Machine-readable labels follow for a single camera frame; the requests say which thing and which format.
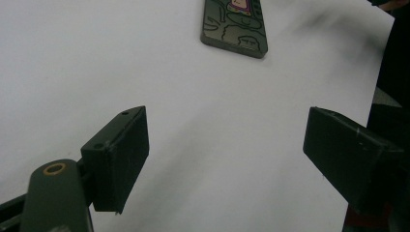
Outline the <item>white table mat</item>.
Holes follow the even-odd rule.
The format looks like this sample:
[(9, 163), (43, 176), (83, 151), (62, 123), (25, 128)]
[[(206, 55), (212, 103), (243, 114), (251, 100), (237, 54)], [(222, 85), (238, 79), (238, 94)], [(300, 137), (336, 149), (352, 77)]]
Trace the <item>white table mat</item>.
[(261, 59), (200, 40), (203, 0), (0, 1), (0, 203), (144, 106), (150, 154), (97, 232), (341, 232), (308, 111), (365, 123), (393, 19), (367, 0), (261, 0)]

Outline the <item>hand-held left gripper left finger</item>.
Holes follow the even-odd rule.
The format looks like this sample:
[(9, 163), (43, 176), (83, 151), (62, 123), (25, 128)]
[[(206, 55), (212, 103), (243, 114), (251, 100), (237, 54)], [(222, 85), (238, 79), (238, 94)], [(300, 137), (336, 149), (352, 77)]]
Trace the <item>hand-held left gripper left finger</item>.
[(80, 152), (95, 180), (95, 210), (121, 214), (149, 155), (146, 107), (120, 112)]

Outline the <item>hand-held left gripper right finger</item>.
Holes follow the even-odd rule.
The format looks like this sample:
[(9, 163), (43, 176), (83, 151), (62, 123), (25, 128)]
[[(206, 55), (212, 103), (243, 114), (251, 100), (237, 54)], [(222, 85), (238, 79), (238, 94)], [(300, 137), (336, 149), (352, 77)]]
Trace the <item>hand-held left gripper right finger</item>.
[(332, 110), (309, 110), (303, 151), (358, 213), (382, 211), (404, 150)]

